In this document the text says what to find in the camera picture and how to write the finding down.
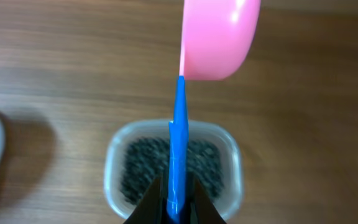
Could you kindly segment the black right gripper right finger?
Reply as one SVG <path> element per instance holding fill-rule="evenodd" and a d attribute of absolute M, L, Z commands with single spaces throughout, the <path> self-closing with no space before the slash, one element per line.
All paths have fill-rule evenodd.
<path fill-rule="evenodd" d="M 191 196 L 191 224 L 226 224 L 209 199 L 201 182 L 194 179 Z"/>

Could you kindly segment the pink scoop with blue handle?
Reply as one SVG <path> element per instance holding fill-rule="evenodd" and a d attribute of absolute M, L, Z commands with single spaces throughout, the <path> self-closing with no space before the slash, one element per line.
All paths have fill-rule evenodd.
<path fill-rule="evenodd" d="M 169 223 L 183 223 L 186 147 L 188 143 L 187 80 L 222 80 L 243 63 L 250 49 L 260 0 L 185 0 L 180 67 L 173 119 L 169 122 L 170 163 L 166 212 Z"/>

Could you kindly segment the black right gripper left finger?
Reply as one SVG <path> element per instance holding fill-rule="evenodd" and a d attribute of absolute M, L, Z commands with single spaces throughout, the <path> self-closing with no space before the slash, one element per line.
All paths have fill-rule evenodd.
<path fill-rule="evenodd" d="M 157 177 L 124 224 L 161 224 L 163 177 Z"/>

